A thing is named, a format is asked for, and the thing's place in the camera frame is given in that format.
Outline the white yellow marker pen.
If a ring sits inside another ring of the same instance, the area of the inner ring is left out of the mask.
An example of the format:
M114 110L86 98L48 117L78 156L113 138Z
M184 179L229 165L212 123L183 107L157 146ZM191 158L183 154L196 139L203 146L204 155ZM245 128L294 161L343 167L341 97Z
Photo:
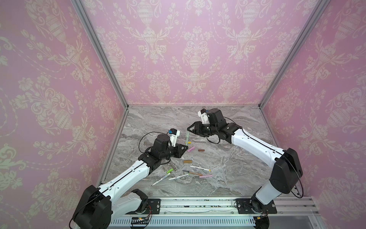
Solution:
M205 168L197 167L197 166L189 166L189 167L191 167L191 168L195 168L195 169L204 170L204 171L211 171L210 169L205 169Z

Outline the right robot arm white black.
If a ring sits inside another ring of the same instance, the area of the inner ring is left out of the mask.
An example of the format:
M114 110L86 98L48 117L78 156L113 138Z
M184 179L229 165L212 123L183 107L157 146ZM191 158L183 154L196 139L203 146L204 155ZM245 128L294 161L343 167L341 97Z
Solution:
M263 213L270 203L282 194L289 194L301 182L303 170L298 153L275 147L247 132L221 110L213 108L198 112L200 121L194 122L187 131L201 136L218 136L229 144L240 147L266 163L272 170L269 181L254 193L250 206L254 212Z

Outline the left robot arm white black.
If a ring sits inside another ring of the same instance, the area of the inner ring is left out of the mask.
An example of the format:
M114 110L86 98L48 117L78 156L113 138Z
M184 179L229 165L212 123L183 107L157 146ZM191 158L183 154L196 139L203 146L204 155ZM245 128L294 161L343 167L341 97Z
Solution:
M124 172L98 187L90 185L82 194L71 221L81 229L106 229L118 217L130 212L151 214L148 196L139 189L125 193L140 180L158 169L163 160L181 158L188 146L178 144L180 131L160 133Z

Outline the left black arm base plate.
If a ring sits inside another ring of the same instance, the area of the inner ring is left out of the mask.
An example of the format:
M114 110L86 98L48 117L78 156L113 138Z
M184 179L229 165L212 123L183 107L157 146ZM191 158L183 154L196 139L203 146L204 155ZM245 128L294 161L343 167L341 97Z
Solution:
M161 199L160 198L149 198L147 200L146 208L142 211L131 211L127 213L127 215L139 215L139 214L145 214L148 215L150 212L153 215L160 214L160 208L161 207Z

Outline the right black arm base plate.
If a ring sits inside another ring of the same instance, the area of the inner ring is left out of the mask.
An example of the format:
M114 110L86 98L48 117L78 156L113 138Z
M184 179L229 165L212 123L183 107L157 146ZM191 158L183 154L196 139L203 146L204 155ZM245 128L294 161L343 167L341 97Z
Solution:
M273 201L267 205L252 200L251 198L237 198L234 207L239 214L277 214L277 209Z

